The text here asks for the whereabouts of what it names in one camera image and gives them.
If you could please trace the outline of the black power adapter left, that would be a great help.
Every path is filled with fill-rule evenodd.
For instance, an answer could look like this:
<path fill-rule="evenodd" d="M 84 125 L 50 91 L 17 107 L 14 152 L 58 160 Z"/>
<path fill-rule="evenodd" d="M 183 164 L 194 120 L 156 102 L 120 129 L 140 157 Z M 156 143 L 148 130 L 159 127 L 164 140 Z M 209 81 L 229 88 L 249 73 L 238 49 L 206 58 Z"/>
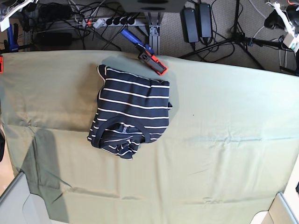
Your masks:
<path fill-rule="evenodd" d="M 185 7 L 181 11 L 180 16 L 182 22 L 184 41 L 187 43 L 199 42 L 195 9 Z"/>

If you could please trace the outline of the black power adapter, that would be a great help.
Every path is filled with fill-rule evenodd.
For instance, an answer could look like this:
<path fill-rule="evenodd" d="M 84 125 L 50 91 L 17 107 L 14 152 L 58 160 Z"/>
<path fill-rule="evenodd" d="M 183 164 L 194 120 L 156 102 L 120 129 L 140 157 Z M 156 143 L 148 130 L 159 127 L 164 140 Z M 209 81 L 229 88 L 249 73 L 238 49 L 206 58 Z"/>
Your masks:
<path fill-rule="evenodd" d="M 211 6 L 207 3 L 198 5 L 199 36 L 202 38 L 212 37 L 212 14 Z"/>
<path fill-rule="evenodd" d="M 182 22 L 184 41 L 187 43 L 199 42 L 195 9 L 185 7 L 181 11 L 180 16 Z"/>

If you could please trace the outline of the blue orange bar clamp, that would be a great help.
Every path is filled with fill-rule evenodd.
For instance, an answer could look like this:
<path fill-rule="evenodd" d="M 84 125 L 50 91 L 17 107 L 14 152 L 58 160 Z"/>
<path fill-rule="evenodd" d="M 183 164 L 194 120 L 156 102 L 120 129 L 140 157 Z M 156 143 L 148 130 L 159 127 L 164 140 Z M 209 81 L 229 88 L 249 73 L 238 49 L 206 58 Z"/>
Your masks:
<path fill-rule="evenodd" d="M 128 39 L 140 52 L 138 59 L 155 71 L 158 75 L 164 75 L 168 68 L 156 58 L 153 49 L 148 44 L 144 44 L 133 33 L 127 29 L 123 29 L 121 34 Z"/>

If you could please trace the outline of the orange clamp pad far left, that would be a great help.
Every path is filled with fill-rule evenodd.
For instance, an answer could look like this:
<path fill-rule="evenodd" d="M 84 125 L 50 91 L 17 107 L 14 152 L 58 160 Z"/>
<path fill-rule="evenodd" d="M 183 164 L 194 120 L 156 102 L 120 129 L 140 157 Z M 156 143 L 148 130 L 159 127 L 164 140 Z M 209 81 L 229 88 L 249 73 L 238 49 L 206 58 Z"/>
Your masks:
<path fill-rule="evenodd" d="M 4 72 L 4 59 L 3 56 L 0 54 L 0 74 Z"/>

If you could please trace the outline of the black tripod stand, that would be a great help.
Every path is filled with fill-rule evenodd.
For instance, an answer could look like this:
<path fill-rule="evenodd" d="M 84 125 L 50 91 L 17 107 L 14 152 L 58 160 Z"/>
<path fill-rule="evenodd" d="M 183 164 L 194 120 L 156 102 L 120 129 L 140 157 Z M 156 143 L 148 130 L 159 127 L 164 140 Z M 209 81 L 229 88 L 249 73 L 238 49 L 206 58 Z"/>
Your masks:
<path fill-rule="evenodd" d="M 200 52 L 211 50 L 211 49 L 219 47 L 221 45 L 231 44 L 233 46 L 238 45 L 253 60 L 253 62 L 256 64 L 256 66 L 258 66 L 261 69 L 264 69 L 264 67 L 258 62 L 258 60 L 248 51 L 249 46 L 252 46 L 255 44 L 260 47 L 274 48 L 275 50 L 279 50 L 279 51 L 285 51 L 285 52 L 292 51 L 291 49 L 287 48 L 283 44 L 283 40 L 286 36 L 282 36 L 282 37 L 278 38 L 277 41 L 266 41 L 266 40 L 256 39 L 256 35 L 254 35 L 253 37 L 246 37 L 245 33 L 242 31 L 241 26 L 238 21 L 239 16 L 241 15 L 240 5 L 241 5 L 240 1 L 237 0 L 236 4 L 235 4 L 234 24 L 232 26 L 233 31 L 231 33 L 230 38 L 224 37 L 223 41 L 220 41 L 220 42 L 216 41 L 215 44 L 207 45 L 198 50 L 193 50 L 192 52 L 185 54 L 185 55 L 181 56 L 180 58 L 186 59 L 186 58 L 191 57 Z M 282 71 L 286 71 L 286 72 L 291 73 L 292 75 L 298 76 L 299 75 L 299 51 L 297 53 L 294 53 L 294 55 L 295 55 L 295 60 L 296 60 L 296 69 L 295 70 L 291 70 L 291 69 L 287 68 L 286 65 L 284 65 L 284 66 L 280 65 L 279 68 Z"/>

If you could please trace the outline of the light green table cloth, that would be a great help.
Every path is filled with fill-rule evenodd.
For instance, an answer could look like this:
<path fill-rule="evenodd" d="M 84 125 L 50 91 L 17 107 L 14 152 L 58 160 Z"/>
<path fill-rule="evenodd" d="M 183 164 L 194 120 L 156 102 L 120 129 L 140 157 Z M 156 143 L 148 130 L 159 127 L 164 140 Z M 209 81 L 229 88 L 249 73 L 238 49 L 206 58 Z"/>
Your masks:
<path fill-rule="evenodd" d="M 299 154 L 299 79 L 163 56 L 170 124 L 132 160 L 87 136 L 97 66 L 147 78 L 135 55 L 37 51 L 4 56 L 1 121 L 15 173 L 51 219 L 72 224 L 248 224 L 284 190 Z"/>

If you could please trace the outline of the grey box at top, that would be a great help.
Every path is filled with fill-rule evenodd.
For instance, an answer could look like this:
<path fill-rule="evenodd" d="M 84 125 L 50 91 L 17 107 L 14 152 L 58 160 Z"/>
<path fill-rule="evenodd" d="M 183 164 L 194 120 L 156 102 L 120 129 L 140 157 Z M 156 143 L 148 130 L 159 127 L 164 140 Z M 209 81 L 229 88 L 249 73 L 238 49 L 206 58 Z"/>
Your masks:
<path fill-rule="evenodd" d="M 126 12 L 180 12 L 187 0 L 119 0 Z"/>

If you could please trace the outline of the grey plastic bin left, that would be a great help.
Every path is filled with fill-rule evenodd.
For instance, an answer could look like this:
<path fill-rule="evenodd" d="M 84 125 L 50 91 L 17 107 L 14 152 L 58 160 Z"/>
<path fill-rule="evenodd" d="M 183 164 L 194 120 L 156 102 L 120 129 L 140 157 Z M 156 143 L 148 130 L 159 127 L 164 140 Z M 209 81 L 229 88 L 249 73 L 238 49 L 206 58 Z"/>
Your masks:
<path fill-rule="evenodd" d="M 2 224 L 50 224 L 44 200 L 30 193 L 26 175 L 20 172 L 0 196 Z"/>

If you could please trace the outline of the beige plastic bin right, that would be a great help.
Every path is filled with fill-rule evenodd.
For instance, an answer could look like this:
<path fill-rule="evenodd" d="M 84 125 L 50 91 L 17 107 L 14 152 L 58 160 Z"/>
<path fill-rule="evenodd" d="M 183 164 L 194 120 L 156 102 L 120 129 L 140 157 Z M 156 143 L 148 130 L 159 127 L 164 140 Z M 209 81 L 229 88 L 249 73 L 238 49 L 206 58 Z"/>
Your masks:
<path fill-rule="evenodd" d="M 270 208 L 254 215 L 250 224 L 299 224 L 282 192 L 277 193 Z"/>

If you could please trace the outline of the aluminium frame post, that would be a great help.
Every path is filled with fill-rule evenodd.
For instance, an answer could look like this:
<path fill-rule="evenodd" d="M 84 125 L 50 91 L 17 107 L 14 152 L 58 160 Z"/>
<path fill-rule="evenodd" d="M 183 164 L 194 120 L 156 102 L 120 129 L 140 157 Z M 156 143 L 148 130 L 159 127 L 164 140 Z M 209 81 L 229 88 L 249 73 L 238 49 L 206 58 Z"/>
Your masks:
<path fill-rule="evenodd" d="M 145 12 L 149 25 L 149 45 L 156 55 L 160 55 L 160 26 L 164 13 Z"/>

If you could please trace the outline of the white power strip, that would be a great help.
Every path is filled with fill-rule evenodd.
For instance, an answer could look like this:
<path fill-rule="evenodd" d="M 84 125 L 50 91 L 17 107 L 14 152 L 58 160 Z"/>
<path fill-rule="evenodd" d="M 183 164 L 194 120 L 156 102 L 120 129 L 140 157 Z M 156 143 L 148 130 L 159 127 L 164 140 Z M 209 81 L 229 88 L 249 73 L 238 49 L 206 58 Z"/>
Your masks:
<path fill-rule="evenodd" d="M 79 26 L 101 28 L 101 27 L 118 27 L 118 26 L 134 26 L 137 25 L 137 19 L 131 16 L 124 17 L 94 17 L 91 19 L 82 20 L 79 22 Z"/>

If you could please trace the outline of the black flat box on floor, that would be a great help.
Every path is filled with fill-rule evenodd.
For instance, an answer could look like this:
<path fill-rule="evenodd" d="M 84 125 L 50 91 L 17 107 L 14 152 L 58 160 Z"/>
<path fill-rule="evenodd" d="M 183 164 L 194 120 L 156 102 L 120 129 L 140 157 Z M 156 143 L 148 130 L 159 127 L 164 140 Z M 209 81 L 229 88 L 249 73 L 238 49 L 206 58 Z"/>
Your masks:
<path fill-rule="evenodd" d="M 71 33 L 39 33 L 36 35 L 36 40 L 43 46 L 69 46 L 73 41 Z"/>

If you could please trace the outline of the navy white striped T-shirt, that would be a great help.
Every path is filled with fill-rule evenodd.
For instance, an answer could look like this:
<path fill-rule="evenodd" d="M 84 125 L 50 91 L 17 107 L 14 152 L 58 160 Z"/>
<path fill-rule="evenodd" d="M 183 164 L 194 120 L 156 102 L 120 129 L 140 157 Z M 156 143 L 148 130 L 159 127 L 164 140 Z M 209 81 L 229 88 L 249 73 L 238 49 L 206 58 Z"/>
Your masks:
<path fill-rule="evenodd" d="M 131 160 L 140 144 L 158 140 L 169 125 L 170 83 L 99 65 L 103 86 L 87 140 Z"/>

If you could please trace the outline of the black power adapter right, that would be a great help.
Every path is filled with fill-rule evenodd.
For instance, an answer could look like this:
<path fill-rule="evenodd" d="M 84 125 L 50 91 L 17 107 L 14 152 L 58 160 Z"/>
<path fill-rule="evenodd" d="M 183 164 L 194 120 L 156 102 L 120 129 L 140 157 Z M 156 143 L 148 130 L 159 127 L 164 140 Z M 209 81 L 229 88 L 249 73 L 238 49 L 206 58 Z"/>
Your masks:
<path fill-rule="evenodd" d="M 207 3 L 198 5 L 199 36 L 202 38 L 212 37 L 212 14 L 211 6 Z"/>

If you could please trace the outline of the blue clamp at left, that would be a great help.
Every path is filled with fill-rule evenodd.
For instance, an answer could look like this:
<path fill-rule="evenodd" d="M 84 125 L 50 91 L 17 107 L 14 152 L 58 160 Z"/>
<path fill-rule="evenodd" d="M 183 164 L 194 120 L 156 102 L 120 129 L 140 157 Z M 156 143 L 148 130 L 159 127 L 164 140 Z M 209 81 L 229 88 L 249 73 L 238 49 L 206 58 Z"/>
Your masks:
<path fill-rule="evenodd" d="M 10 24 L 7 29 L 7 40 L 4 40 L 4 47 L 6 52 L 18 52 L 19 44 L 18 44 L 18 36 L 19 36 L 19 25 L 14 23 Z"/>

